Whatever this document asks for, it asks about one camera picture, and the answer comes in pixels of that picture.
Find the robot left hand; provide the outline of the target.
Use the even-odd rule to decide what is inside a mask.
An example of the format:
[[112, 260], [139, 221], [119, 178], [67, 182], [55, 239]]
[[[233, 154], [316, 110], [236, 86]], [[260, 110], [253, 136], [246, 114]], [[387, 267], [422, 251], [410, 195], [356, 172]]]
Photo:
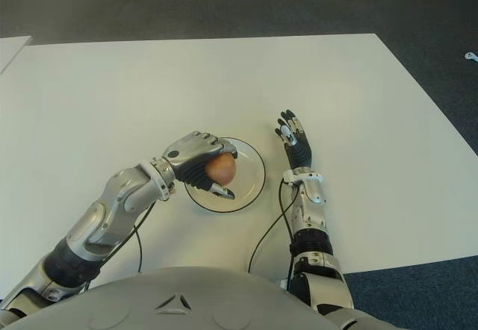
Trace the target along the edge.
[[229, 188], [206, 174], [207, 164], [223, 154], [230, 154], [234, 159], [238, 156], [237, 149], [228, 140], [193, 131], [171, 144], [161, 158], [170, 165], [178, 181], [224, 199], [235, 199]]

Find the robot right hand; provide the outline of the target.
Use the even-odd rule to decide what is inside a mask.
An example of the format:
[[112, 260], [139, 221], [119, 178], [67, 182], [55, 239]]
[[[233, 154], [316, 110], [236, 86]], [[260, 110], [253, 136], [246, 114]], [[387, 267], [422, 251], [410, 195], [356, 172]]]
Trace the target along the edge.
[[311, 167], [311, 147], [297, 116], [291, 110], [282, 111], [277, 122], [275, 132], [283, 142], [290, 168]]

